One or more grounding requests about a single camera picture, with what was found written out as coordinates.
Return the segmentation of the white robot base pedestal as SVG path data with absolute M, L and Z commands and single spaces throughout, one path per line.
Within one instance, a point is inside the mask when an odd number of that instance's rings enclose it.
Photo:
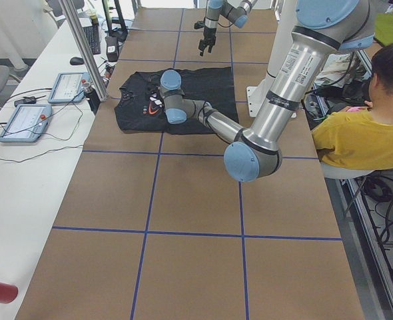
M 285 58 L 292 47 L 292 30 L 297 24 L 296 4 L 297 0 L 276 1 L 274 6 L 278 18 L 278 28 L 274 37 L 274 43 L 270 54 L 265 78 L 257 85 L 246 88 L 248 113 L 254 118 L 264 102 L 264 98 L 272 87 Z

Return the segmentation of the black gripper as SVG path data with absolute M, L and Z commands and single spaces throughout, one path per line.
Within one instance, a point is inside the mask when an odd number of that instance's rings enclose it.
M 208 52 L 212 52 L 212 48 L 216 43 L 216 28 L 208 28 L 205 27 L 203 31 L 203 38 L 199 41 L 198 50 L 200 51 L 200 56 L 204 55 L 205 49 L 208 49 Z

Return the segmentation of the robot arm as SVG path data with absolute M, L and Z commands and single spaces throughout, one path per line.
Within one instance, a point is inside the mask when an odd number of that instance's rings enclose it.
M 375 12 L 369 1 L 285 1 L 270 55 L 279 68 L 254 92 L 260 107 L 242 127 L 207 101 L 185 99 L 181 76 L 161 76 L 160 94 L 171 124 L 195 118 L 228 143 L 224 164 L 237 181 L 254 181 L 279 169 L 278 139 L 331 54 L 365 49 L 374 38 Z
M 212 48 L 215 46 L 216 30 L 220 16 L 236 27 L 242 28 L 248 21 L 248 15 L 257 2 L 257 0 L 243 0 L 238 7 L 234 7 L 228 1 L 207 1 L 204 19 L 194 24 L 194 29 L 203 28 L 203 38 L 198 44 L 200 56 L 204 55 L 205 49 L 208 49 L 208 52 L 211 53 Z

